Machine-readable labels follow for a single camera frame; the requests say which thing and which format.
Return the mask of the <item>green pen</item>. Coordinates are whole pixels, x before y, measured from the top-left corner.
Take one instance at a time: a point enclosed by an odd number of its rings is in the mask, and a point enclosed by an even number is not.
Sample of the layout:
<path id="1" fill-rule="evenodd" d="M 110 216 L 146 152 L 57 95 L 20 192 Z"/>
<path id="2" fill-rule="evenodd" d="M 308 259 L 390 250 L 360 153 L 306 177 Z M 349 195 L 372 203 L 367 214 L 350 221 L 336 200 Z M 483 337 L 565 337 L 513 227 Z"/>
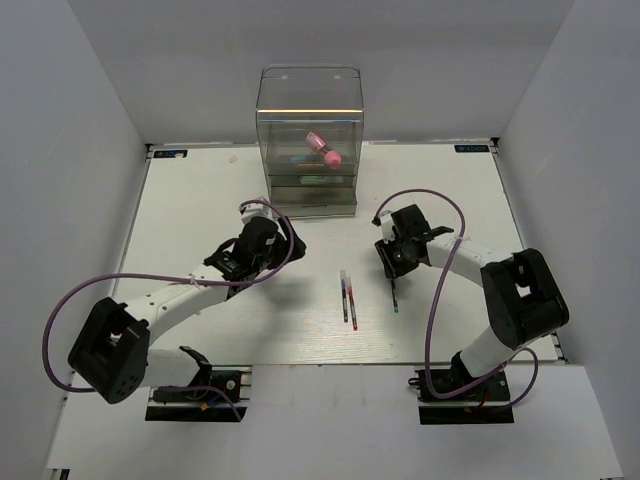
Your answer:
<path id="1" fill-rule="evenodd" d="M 391 280 L 390 281 L 390 285 L 391 285 L 391 296 L 392 296 L 393 310 L 394 310 L 394 313 L 397 314 L 397 313 L 399 313 L 399 304 L 398 304 L 396 281 L 395 280 Z"/>

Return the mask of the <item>purple pen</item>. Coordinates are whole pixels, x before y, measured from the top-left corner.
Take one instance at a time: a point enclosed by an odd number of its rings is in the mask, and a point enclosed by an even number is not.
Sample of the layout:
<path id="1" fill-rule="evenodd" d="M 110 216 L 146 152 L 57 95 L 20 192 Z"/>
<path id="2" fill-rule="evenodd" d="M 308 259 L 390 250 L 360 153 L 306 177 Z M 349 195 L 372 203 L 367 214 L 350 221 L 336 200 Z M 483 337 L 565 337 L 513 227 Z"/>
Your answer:
<path id="1" fill-rule="evenodd" d="M 343 313 L 343 322 L 348 323 L 349 321 L 349 312 L 348 312 L 348 300 L 347 300 L 347 289 L 346 289 L 346 272 L 344 270 L 340 270 L 340 291 L 341 291 L 341 304 L 342 304 L 342 313 Z"/>

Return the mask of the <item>red pen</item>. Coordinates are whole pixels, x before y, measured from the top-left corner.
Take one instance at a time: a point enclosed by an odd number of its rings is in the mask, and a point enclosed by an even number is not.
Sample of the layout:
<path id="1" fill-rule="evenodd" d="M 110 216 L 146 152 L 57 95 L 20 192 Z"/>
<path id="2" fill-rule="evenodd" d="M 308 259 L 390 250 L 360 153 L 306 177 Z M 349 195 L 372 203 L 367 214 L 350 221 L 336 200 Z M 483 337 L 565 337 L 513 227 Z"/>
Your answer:
<path id="1" fill-rule="evenodd" d="M 348 304 L 349 304 L 349 311 L 350 311 L 350 314 L 351 314 L 352 328 L 353 328 L 354 331 L 358 331 L 357 313 L 356 313 L 354 292 L 353 292 L 352 281 L 351 281 L 351 278 L 349 276 L 347 276 L 347 279 L 346 279 L 346 290 L 347 290 L 347 299 L 348 299 Z"/>

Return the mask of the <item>pink capped clip jar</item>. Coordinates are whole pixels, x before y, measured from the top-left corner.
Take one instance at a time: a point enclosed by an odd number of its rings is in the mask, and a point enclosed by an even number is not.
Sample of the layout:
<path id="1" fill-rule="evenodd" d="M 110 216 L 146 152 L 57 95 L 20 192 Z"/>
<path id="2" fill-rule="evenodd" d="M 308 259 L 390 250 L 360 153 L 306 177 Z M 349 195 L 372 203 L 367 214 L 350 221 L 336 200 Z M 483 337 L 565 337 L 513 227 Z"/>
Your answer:
<path id="1" fill-rule="evenodd" d="M 338 169 L 341 166 L 341 155 L 330 147 L 318 133 L 309 132 L 305 137 L 305 142 L 313 152 L 321 156 L 329 168 Z"/>

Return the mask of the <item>clear plastic drawer organizer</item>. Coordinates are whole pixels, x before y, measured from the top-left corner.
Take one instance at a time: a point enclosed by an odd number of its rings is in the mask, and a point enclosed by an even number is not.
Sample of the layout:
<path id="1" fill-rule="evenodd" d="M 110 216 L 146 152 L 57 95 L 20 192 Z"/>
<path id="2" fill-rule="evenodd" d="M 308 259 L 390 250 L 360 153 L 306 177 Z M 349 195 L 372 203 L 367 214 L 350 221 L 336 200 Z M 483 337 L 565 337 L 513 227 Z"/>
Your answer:
<path id="1" fill-rule="evenodd" d="M 255 123 L 269 199 L 289 217 L 353 216 L 364 131 L 361 74 L 342 65 L 272 65 Z"/>

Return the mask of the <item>green capped highlighter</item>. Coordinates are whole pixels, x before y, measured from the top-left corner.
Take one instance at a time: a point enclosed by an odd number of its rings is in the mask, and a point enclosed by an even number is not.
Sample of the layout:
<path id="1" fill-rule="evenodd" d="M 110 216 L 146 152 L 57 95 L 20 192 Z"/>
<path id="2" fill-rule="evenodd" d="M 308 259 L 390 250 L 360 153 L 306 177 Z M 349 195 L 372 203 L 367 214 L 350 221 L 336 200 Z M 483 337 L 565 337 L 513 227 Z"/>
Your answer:
<path id="1" fill-rule="evenodd" d="M 304 186 L 337 185 L 343 183 L 342 176 L 304 175 L 299 177 L 299 182 Z"/>

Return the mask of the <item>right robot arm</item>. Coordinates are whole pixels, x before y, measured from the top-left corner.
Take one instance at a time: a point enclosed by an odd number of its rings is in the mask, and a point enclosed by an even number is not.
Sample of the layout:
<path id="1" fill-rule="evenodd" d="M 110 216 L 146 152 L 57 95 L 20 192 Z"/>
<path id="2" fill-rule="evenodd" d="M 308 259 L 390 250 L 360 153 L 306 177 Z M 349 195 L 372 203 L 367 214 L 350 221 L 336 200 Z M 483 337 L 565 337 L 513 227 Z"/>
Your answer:
<path id="1" fill-rule="evenodd" d="M 421 265 L 440 271 L 426 324 L 427 347 L 432 345 L 448 275 L 462 277 L 483 291 L 488 325 L 452 357 L 443 389 L 430 373 L 425 375 L 433 398 L 477 397 L 514 356 L 568 323 L 568 307 L 540 251 L 504 251 L 474 242 L 462 231 L 433 227 L 415 204 L 378 210 L 372 222 L 382 231 L 374 247 L 387 279 L 396 280 Z"/>

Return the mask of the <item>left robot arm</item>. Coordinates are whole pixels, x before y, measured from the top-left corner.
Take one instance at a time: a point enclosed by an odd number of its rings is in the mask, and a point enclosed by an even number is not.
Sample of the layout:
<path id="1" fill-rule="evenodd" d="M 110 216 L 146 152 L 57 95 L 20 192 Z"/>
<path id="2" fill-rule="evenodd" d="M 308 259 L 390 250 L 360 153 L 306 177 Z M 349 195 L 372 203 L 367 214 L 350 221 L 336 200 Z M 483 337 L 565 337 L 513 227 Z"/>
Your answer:
<path id="1" fill-rule="evenodd" d="M 140 387 L 180 392 L 198 400 L 214 395 L 212 366 L 188 346 L 156 349 L 171 329 L 249 288 L 260 274 L 301 259 L 306 245 L 286 218 L 254 217 L 236 238 L 221 244 L 184 283 L 137 299 L 97 302 L 68 363 L 103 399 L 116 404 Z"/>

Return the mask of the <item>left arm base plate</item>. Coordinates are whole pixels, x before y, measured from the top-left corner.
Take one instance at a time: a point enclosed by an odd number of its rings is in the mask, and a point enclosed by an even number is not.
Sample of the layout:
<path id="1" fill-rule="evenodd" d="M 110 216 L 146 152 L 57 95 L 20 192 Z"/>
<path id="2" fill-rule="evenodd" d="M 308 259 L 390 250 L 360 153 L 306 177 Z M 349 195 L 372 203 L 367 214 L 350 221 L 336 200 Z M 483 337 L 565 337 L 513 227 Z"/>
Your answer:
<path id="1" fill-rule="evenodd" d="M 251 367 L 212 367 L 182 391 L 152 388 L 148 422 L 238 423 L 249 407 Z"/>

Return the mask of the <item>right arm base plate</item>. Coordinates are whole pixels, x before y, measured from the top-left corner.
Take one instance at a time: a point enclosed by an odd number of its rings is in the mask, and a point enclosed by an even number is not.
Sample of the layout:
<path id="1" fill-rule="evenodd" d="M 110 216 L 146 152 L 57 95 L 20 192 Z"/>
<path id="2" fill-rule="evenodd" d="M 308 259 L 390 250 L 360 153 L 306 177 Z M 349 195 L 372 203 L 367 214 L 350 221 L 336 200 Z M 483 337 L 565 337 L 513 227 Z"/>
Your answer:
<path id="1" fill-rule="evenodd" d="M 425 370 L 408 380 L 416 390 L 421 425 L 498 425 L 514 422 L 511 394 L 504 372 L 480 386 L 450 399 L 437 399 L 427 388 Z"/>

